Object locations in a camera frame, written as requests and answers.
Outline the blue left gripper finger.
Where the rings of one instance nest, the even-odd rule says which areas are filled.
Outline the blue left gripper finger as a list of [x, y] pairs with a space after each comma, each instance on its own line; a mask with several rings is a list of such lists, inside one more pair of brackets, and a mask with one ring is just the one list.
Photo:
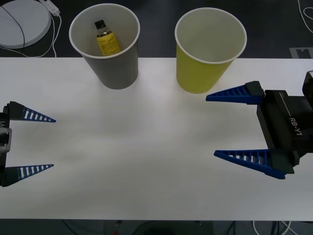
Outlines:
[[5, 107], [3, 112], [8, 114], [10, 120], [20, 121], [36, 121], [36, 122], [56, 122], [42, 113], [25, 107], [17, 102], [10, 101]]
[[0, 186], [8, 187], [53, 166], [54, 164], [6, 167], [0, 177]]

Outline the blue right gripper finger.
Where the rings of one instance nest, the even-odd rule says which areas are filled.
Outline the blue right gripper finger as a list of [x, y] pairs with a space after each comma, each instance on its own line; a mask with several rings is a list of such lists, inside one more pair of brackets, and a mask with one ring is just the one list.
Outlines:
[[265, 93], [260, 82], [252, 81], [241, 86], [209, 94], [206, 96], [205, 101], [259, 104], [264, 96]]
[[294, 173], [288, 155], [275, 149], [216, 150], [214, 156], [276, 179], [285, 179], [286, 174]]

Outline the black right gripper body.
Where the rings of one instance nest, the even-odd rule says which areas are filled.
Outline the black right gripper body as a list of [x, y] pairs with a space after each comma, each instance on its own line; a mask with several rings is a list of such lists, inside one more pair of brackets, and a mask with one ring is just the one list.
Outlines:
[[290, 96], [283, 90], [266, 90], [257, 116], [270, 149], [286, 155], [292, 166], [313, 152], [313, 97]]

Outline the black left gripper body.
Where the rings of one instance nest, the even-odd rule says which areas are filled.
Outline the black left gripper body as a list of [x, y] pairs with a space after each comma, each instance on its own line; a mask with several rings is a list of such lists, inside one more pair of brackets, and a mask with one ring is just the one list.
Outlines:
[[0, 114], [0, 170], [4, 171], [6, 154], [10, 151], [10, 119], [5, 113]]

